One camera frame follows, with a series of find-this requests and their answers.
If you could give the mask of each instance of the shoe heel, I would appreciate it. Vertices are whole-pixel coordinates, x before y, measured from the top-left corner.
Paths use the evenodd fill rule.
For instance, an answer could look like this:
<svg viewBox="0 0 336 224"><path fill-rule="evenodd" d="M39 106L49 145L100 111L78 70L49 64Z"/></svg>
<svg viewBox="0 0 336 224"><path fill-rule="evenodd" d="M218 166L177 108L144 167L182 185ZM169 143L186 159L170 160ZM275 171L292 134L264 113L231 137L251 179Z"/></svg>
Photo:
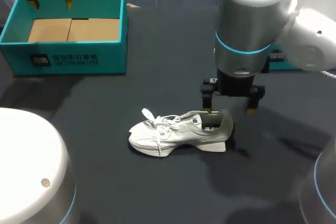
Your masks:
<svg viewBox="0 0 336 224"><path fill-rule="evenodd" d="M201 151L205 152L225 152L225 142L213 143L213 144L200 144L196 145Z"/></svg>

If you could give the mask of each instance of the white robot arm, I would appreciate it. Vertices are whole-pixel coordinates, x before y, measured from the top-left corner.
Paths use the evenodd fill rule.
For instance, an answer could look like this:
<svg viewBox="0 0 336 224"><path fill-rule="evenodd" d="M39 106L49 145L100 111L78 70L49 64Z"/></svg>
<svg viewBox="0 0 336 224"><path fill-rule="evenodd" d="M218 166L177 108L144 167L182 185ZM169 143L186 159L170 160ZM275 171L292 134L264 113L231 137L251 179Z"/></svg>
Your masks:
<svg viewBox="0 0 336 224"><path fill-rule="evenodd" d="M203 81L203 108L212 93L247 97L254 111L265 87L254 86L277 44L295 66L325 72L336 67L336 0L220 0L216 29L217 79Z"/></svg>
<svg viewBox="0 0 336 224"><path fill-rule="evenodd" d="M276 43L303 70L336 67L336 0L297 0Z"/></svg>

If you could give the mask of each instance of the teal box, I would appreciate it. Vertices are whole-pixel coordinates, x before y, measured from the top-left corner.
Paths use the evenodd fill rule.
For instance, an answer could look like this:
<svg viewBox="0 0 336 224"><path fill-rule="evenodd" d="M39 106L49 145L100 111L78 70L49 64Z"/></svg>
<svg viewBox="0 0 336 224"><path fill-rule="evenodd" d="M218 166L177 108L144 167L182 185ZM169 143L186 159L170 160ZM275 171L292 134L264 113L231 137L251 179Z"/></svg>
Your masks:
<svg viewBox="0 0 336 224"><path fill-rule="evenodd" d="M0 50L14 75L107 74L126 72L128 13L126 0L39 0L37 10L16 0L0 36ZM116 41L28 42L35 19L116 18Z"/></svg>

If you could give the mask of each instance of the dark table surface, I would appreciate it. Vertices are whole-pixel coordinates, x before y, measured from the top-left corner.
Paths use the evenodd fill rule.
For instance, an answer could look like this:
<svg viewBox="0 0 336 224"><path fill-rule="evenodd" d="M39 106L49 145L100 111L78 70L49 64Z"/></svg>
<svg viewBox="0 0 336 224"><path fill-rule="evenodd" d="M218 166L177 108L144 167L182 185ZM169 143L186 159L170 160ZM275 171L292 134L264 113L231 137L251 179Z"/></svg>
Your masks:
<svg viewBox="0 0 336 224"><path fill-rule="evenodd" d="M318 73L260 74L266 95L254 116L230 109L237 152L181 148L140 155L128 129L154 115L201 109L200 84L216 77L216 9L130 9L125 76L13 79L0 57L0 106L34 112L63 136L78 182L81 224L302 223L303 179L335 134L336 81Z"/></svg>

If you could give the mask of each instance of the shoelace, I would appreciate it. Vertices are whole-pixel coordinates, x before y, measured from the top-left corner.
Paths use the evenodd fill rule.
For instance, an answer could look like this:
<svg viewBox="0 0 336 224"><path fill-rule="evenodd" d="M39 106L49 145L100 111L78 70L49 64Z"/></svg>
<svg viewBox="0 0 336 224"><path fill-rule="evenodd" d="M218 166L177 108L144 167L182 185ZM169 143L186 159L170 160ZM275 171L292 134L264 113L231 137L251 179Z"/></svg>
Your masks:
<svg viewBox="0 0 336 224"><path fill-rule="evenodd" d="M158 116L154 117L153 114L148 109L143 109L142 114L150 121L153 126L156 128L156 143L159 148L159 155L161 156L161 139L160 137L165 133L168 133L171 129L178 130L179 126L177 125L181 118L178 115L167 115L167 116Z"/></svg>

